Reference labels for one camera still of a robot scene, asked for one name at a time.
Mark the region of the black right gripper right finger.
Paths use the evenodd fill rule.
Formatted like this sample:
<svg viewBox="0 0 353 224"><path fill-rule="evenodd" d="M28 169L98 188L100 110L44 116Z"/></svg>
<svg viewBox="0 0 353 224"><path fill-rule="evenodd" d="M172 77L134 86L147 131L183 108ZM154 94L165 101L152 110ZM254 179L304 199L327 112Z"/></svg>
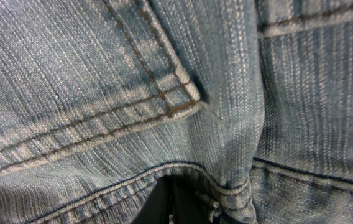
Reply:
<svg viewBox="0 0 353 224"><path fill-rule="evenodd" d="M187 181L172 179L173 216L176 224L210 224L206 205Z"/></svg>

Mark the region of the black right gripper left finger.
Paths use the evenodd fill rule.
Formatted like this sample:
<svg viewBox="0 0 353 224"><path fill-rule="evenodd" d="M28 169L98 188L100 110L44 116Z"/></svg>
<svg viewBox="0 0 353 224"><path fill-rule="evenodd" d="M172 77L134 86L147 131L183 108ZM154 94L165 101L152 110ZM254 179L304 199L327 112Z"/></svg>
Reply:
<svg viewBox="0 0 353 224"><path fill-rule="evenodd" d="M167 178L160 178L132 224L169 224L170 190Z"/></svg>

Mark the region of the light blue denim shorts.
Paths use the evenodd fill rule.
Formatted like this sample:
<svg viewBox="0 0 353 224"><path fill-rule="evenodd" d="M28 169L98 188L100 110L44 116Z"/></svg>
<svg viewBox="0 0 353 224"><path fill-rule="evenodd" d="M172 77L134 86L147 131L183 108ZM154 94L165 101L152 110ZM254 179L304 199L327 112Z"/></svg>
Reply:
<svg viewBox="0 0 353 224"><path fill-rule="evenodd" d="M353 223L353 1L0 1L0 223Z"/></svg>

